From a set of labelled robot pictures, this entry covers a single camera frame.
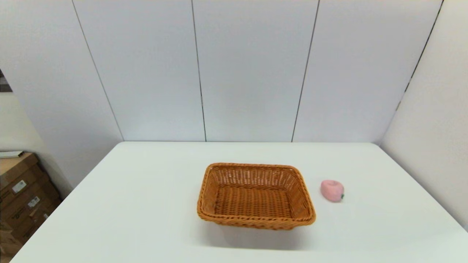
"corner wall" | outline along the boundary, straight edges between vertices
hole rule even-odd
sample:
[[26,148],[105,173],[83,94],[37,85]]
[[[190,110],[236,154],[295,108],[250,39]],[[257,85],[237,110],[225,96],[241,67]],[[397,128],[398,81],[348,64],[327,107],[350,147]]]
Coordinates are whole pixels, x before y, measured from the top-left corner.
[[0,151],[13,150],[36,153],[63,198],[72,191],[16,96],[0,93]]
[[381,147],[468,230],[468,1],[446,0]]

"basket rim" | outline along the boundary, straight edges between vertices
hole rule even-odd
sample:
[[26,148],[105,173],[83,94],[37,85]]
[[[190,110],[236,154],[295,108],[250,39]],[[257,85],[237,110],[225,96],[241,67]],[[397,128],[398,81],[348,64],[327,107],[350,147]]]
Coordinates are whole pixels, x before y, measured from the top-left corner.
[[[302,218],[288,218],[288,217],[265,217],[265,216],[243,216],[243,215],[229,215],[229,214],[213,214],[208,213],[203,209],[203,195],[206,189],[208,175],[213,167],[219,166],[244,166],[244,167],[260,167],[260,168],[283,168],[283,169],[290,169],[294,171],[294,175],[297,176],[297,179],[300,181],[301,184],[301,191],[306,196],[307,201],[307,210],[309,212],[309,216],[302,217]],[[312,200],[310,199],[309,192],[307,190],[306,184],[304,182],[304,178],[300,171],[290,165],[278,165],[278,164],[253,164],[253,163],[233,163],[233,162],[216,162],[208,165],[205,171],[205,175],[202,182],[202,188],[200,190],[200,195],[198,197],[197,202],[197,213],[199,216],[205,217],[205,219],[240,219],[240,220],[266,220],[266,221],[282,221],[282,222],[297,222],[302,223],[301,225],[309,225],[315,222],[316,214],[314,211],[314,205],[312,204]]]

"orange wicker basket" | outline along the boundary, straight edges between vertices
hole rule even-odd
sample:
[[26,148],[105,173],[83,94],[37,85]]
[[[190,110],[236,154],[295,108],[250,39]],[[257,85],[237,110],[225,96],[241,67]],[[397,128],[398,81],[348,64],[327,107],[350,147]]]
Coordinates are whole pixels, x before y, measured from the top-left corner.
[[293,229],[315,221],[300,172],[287,165],[214,163],[206,168],[197,212],[220,225]]

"label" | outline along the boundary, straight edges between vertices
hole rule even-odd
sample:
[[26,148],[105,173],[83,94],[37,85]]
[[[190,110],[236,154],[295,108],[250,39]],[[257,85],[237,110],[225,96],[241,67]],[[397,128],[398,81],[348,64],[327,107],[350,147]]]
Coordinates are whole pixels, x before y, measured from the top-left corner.
[[13,186],[11,188],[11,190],[13,190],[13,192],[15,192],[15,194],[17,194],[19,191],[21,191],[25,186],[26,186],[26,182],[24,180],[21,180],[19,183],[17,183],[15,186]]
[[41,200],[39,199],[39,197],[35,197],[35,198],[33,198],[33,199],[28,203],[28,206],[29,206],[30,208],[33,208],[34,206],[37,205],[37,203],[39,203],[39,201],[41,201]]

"panel seam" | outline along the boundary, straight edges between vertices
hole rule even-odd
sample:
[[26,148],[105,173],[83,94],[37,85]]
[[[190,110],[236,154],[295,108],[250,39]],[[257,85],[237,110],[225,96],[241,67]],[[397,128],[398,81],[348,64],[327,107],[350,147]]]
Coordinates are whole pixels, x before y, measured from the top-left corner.
[[205,125],[205,110],[203,109],[202,79],[200,76],[200,62],[198,61],[197,30],[195,29],[195,11],[193,10],[193,0],[191,0],[191,3],[192,3],[192,18],[193,18],[193,34],[195,36],[195,50],[197,51],[198,83],[200,85],[200,100],[202,103],[203,131],[205,133],[205,142],[206,142],[207,140],[206,140],[206,125]]
[[75,10],[76,18],[78,19],[78,24],[80,24],[81,32],[82,32],[83,37],[85,39],[85,43],[86,43],[86,46],[88,48],[89,55],[91,56],[91,60],[93,61],[93,65],[94,65],[94,69],[96,70],[97,77],[99,78],[99,82],[101,83],[102,90],[104,91],[104,95],[106,96],[107,103],[109,104],[109,107],[110,107],[110,111],[112,112],[112,115],[114,116],[114,120],[116,121],[116,125],[117,125],[118,131],[120,133],[120,137],[122,137],[122,140],[125,141],[124,136],[122,134],[122,130],[120,129],[120,126],[118,124],[116,114],[114,113],[114,109],[112,108],[112,105],[110,104],[109,97],[107,96],[106,89],[104,88],[104,84],[102,83],[101,75],[99,74],[99,71],[97,70],[93,54],[91,53],[91,49],[89,48],[88,40],[86,39],[85,31],[83,30],[83,27],[81,25],[80,17],[78,16],[78,12],[76,11],[74,0],[72,0],[72,4],[73,4],[73,9]]
[[291,142],[294,140],[294,133],[296,132],[297,117],[299,115],[300,101],[302,99],[302,91],[304,90],[304,82],[306,81],[307,67],[309,66],[310,51],[312,49],[312,41],[314,39],[315,25],[317,24],[317,17],[319,14],[320,0],[317,2],[317,10],[315,11],[314,27],[312,28],[312,36],[310,37],[309,53],[307,54],[306,69],[304,70],[304,78],[302,79],[302,86],[300,88],[299,103],[297,105],[296,119],[294,120],[294,128],[292,129]]

